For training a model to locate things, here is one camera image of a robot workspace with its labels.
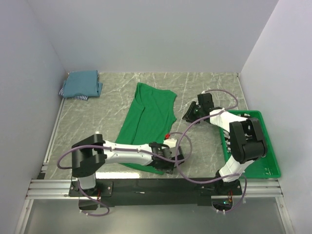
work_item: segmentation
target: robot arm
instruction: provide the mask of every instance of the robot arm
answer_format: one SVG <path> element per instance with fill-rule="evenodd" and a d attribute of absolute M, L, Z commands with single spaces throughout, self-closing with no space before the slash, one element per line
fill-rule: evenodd
<path fill-rule="evenodd" d="M 159 171 L 172 174 L 175 164 L 167 162 L 146 152 L 161 155 L 167 159 L 174 160 L 176 153 L 176 142 L 174 138 L 164 140 L 162 144 L 152 142 L 143 145 L 116 144 L 104 141 L 101 134 L 94 134 L 72 148 L 82 145 L 99 145 L 111 150 L 85 148 L 72 152 L 72 176 L 78 178 L 83 190 L 96 186 L 95 172 L 103 165 L 110 163 L 136 163 L 143 166 L 152 166 Z M 181 148 L 178 148 L 178 160 L 184 159 Z"/>
<path fill-rule="evenodd" d="M 197 98 L 198 104 L 193 101 L 183 117 L 187 122 L 193 122 L 201 117 L 218 114 L 222 111 L 220 107 L 214 106 L 210 93 L 201 93 L 197 95 Z M 229 132 L 231 139 L 232 155 L 217 172 L 217 177 L 231 174 L 241 175 L 255 160 L 266 155 L 268 147 L 258 119 L 239 117 L 224 111 L 205 121 Z M 224 178 L 223 182 L 233 182 L 238 178 L 239 176 Z"/>

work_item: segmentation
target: green shirt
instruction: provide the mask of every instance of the green shirt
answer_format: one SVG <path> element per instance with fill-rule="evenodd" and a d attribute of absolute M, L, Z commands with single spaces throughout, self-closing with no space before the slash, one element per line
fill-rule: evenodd
<path fill-rule="evenodd" d="M 163 143 L 176 121 L 173 106 L 176 94 L 170 90 L 160 90 L 147 84 L 137 83 L 135 97 L 116 139 L 118 144 L 141 145 L 151 142 Z M 157 174 L 151 166 L 134 163 L 123 165 Z"/>

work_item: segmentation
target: white wall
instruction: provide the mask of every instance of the white wall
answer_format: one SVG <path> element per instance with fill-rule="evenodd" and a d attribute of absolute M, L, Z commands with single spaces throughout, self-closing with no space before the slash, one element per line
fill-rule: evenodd
<path fill-rule="evenodd" d="M 240 72 L 277 0 L 28 0 L 67 71 Z"/>
<path fill-rule="evenodd" d="M 26 1 L 0 9 L 0 233 L 10 234 L 40 172 L 65 70 Z"/>
<path fill-rule="evenodd" d="M 311 22 L 311 1 L 280 0 L 241 72 L 249 108 L 265 118 L 298 234 L 312 227 Z"/>

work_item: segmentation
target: marble surface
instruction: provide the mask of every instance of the marble surface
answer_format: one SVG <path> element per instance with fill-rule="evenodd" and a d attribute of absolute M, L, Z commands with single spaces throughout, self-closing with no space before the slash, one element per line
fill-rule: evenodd
<path fill-rule="evenodd" d="M 50 151 L 49 165 L 45 179 L 70 179 L 71 170 L 56 167 L 57 159 L 71 146 L 90 135 L 99 132 L 103 138 L 115 141 L 133 100 L 136 85 L 143 82 L 158 89 L 170 89 L 177 94 L 174 114 L 177 121 L 171 131 L 183 132 L 189 123 L 182 120 L 197 94 L 208 89 L 226 89 L 239 100 L 238 109 L 246 110 L 247 105 L 236 73 L 101 73 L 103 90 L 99 98 L 88 101 L 67 99 L 59 119 L 55 142 Z M 222 92 L 213 92 L 215 106 L 229 107 L 234 100 Z M 224 158 L 218 127 L 206 122 L 197 124 L 188 132 L 193 143 L 191 158 L 181 168 L 188 177 L 214 177 L 216 171 L 224 165 Z M 183 151 L 189 150 L 186 140 L 181 144 Z M 71 157 L 61 162 L 62 166 L 71 166 Z M 171 178 L 173 175 L 156 175 L 141 172 L 120 164 L 103 165 L 97 172 L 97 178 Z"/>

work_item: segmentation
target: black mounting plate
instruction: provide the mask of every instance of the black mounting plate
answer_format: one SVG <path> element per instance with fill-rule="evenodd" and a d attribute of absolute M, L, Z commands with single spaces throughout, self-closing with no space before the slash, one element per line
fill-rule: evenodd
<path fill-rule="evenodd" d="M 106 179 L 105 180 L 97 179 L 95 189 L 88 189 L 88 190 L 83 190 L 83 191 L 89 196 L 97 196 L 98 190 L 101 191 L 100 197 L 111 196 L 112 190 L 113 190 L 113 182 L 111 180 L 106 180 Z M 73 197 L 83 196 L 83 194 L 78 189 L 78 181 L 73 181 L 73 183 L 70 186 L 68 196 L 73 196 Z"/>
<path fill-rule="evenodd" d="M 214 178 L 194 178 L 205 181 Z M 83 196 L 75 191 L 76 181 L 69 196 Z M 241 195 L 239 186 L 232 187 L 233 195 Z M 173 205 L 197 204 L 211 206 L 211 196 L 228 195 L 215 191 L 215 184 L 194 184 L 183 178 L 167 179 L 97 179 L 97 187 L 102 188 L 102 201 L 109 207 L 128 205 Z M 97 190 L 91 196 L 97 196 Z"/>

